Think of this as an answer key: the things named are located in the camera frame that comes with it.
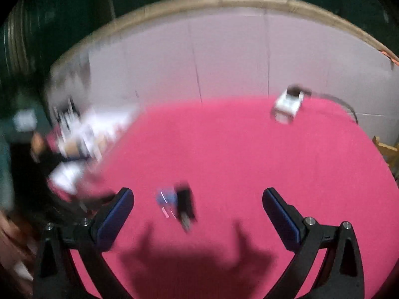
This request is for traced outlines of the person's left hand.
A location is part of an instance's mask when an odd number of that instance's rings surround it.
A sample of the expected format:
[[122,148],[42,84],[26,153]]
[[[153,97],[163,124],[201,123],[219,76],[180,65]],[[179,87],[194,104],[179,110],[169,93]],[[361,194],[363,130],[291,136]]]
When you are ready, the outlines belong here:
[[28,237],[1,212],[1,267],[22,298],[32,298],[35,254],[27,246]]

